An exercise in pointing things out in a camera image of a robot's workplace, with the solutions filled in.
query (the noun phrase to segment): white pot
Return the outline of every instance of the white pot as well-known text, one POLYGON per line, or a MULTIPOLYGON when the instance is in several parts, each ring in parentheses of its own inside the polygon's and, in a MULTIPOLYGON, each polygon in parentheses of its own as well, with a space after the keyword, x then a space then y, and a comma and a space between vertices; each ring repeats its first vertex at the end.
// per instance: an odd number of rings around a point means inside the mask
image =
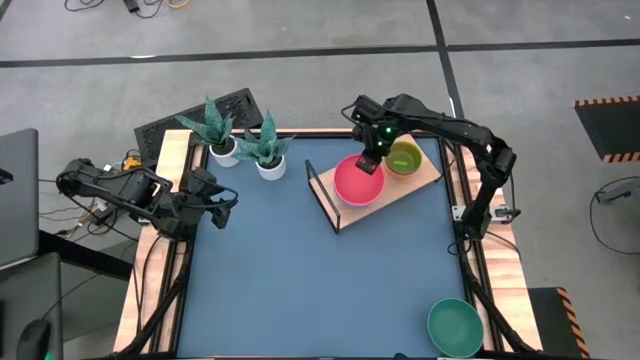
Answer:
POLYGON ((235 140, 233 141, 233 149, 231 150, 231 152, 224 155, 216 154, 215 152, 213 152, 213 149, 211 148, 211 146, 209 146, 209 153, 213 155, 213 158, 216 159, 218 164, 220 164, 220 166, 222 167, 231 167, 237 164, 239 160, 233 157, 233 154, 237 152, 238 152, 238 143, 235 140))
POLYGON ((284 155, 282 155, 282 161, 280 161, 280 164, 273 169, 265 169, 257 162, 256 167, 263 179, 273 181, 280 179, 282 175, 284 175, 285 171, 287 171, 287 162, 285 161, 284 155))

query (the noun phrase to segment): potted plant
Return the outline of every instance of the potted plant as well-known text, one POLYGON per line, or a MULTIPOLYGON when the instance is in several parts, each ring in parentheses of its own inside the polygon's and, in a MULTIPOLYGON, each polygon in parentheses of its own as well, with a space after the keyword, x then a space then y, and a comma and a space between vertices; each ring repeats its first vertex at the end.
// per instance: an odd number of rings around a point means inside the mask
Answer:
POLYGON ((238 144, 231 135, 233 119, 231 116, 223 119, 215 102, 209 97, 206 98, 204 105, 204 124, 182 115, 176 116, 176 120, 193 130, 202 138, 204 144, 209 145, 209 152, 220 166, 230 167, 238 163, 238 159, 233 157, 238 151, 238 144))
POLYGON ((278 139, 276 123, 267 111, 260 129, 260 139, 245 131, 244 139, 236 139, 240 152, 233 156, 238 160, 255 161, 260 176, 266 180, 277 180, 287 170, 284 154, 287 153, 291 140, 293 137, 278 139))

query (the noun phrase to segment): blue table surface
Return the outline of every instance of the blue table surface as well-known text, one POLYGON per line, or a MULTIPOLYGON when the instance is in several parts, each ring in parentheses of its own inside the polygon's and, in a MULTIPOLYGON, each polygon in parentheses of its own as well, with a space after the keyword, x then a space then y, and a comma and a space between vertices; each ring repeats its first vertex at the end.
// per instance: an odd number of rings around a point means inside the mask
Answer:
MULTIPOLYGON (((442 171, 437 142, 418 144, 442 171)), ((224 230, 203 216, 196 235, 178 355, 438 356, 429 309, 463 298, 444 181, 334 234, 307 185, 362 145, 295 139, 287 173, 255 164, 207 170, 240 193, 224 230)))

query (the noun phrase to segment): wooden table edge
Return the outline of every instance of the wooden table edge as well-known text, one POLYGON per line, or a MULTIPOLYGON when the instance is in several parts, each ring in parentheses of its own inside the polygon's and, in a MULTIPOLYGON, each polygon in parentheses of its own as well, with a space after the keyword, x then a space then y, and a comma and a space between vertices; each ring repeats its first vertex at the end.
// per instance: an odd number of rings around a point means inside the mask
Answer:
MULTIPOLYGON (((236 129, 233 131, 235 134, 241 134, 243 130, 236 129)), ((161 177, 167 178, 174 182, 174 189, 177 189, 180 178, 182 176, 185 163, 187 161, 186 157, 188 154, 188 142, 190 130, 168 130, 165 133, 165 138, 162 143, 160 157, 158 159, 158 169, 157 174, 161 177)), ((351 129, 348 128, 289 128, 289 129, 279 129, 279 134, 304 134, 304 133, 320 133, 320 134, 349 134, 351 133, 351 129)), ((200 159, 202 158, 203 148, 200 146, 198 150, 194 151, 193 157, 193 165, 192 167, 199 166, 200 159)), ((477 173, 477 169, 475 169, 475 164, 471 157, 471 154, 468 150, 464 149, 464 158, 465 165, 467 169, 467 175, 469 178, 470 186, 476 179, 477 176, 472 176, 477 173)), ((461 183, 460 176, 457 172, 456 166, 452 167, 452 178, 454 182, 454 188, 456 188, 455 193, 456 197, 461 200, 461 183)), ((502 195, 502 191, 499 191, 496 194, 496 198, 494 199, 494 203, 504 203, 504 196, 502 195)), ((490 227, 490 231, 495 230, 496 226, 492 225, 490 227)), ((499 230, 496 230, 500 233, 501 236, 506 237, 508 240, 512 241, 515 244, 515 238, 513 236, 513 231, 510 226, 500 225, 498 226, 499 230)), ((141 270, 142 264, 146 258, 147 252, 151 243, 156 239, 156 232, 153 228, 144 227, 140 234, 140 243, 138 245, 138 249, 136 251, 136 269, 138 271, 141 270)), ((537 325, 535 322, 535 318, 533 315, 533 309, 531 307, 531 301, 529 300, 526 283, 524 281, 524 275, 522 272, 522 264, 520 260, 513 256, 509 251, 505 251, 508 249, 506 245, 502 245, 502 248, 499 245, 492 244, 489 247, 484 248, 484 255, 487 259, 487 268, 489 272, 489 277, 492 284, 492 293, 494 296, 494 301, 496 306, 503 312, 503 315, 507 319, 507 321, 513 326, 513 328, 520 334, 525 342, 536 349, 541 349, 540 337, 538 334, 537 325), (508 264, 502 264, 504 259, 509 259, 508 264), (500 278, 504 276, 506 273, 509 274, 509 278, 512 280, 502 281, 500 278)), ((147 271, 147 279, 145 283, 145 301, 142 306, 143 308, 143 322, 148 319, 148 316, 153 312, 158 303, 160 287, 162 282, 162 275, 164 272, 164 268, 167 262, 167 252, 162 251, 161 249, 154 250, 153 259, 150 259, 149 269, 147 271)), ((173 276, 177 274, 177 269, 182 261, 182 253, 180 251, 176 252, 176 261, 174 265, 173 276)), ((140 284, 140 273, 138 273, 138 280, 140 284)), ((114 343, 113 350, 119 351, 122 348, 126 347, 136 333, 136 321, 137 321, 137 309, 135 305, 135 290, 133 284, 133 276, 129 281, 129 287, 127 289, 127 295, 125 298, 123 311, 120 319, 120 324, 118 326, 118 334, 116 336, 116 340, 114 343)), ((478 307, 478 313, 480 314, 483 323, 485 325, 485 348, 492 349, 493 344, 491 343, 491 339, 488 336, 488 320, 487 315, 484 309, 482 309, 481 305, 476 301, 478 307)), ((172 307, 169 309, 167 314, 165 315, 165 319, 163 322, 162 333, 160 336, 159 342, 159 351, 168 351, 169 344, 171 343, 172 330, 174 324, 175 317, 175 302, 172 307)))

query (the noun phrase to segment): yellow cable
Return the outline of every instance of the yellow cable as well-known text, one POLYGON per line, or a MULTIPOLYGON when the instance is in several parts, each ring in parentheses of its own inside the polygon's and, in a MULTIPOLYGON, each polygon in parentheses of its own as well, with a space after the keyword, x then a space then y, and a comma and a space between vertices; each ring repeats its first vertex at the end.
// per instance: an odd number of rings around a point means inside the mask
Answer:
POLYGON ((189 3, 189 0, 184 0, 183 2, 179 3, 179 4, 172 4, 171 0, 164 0, 167 5, 169 5, 170 8, 172 9, 180 9, 181 7, 187 5, 187 3, 189 3))

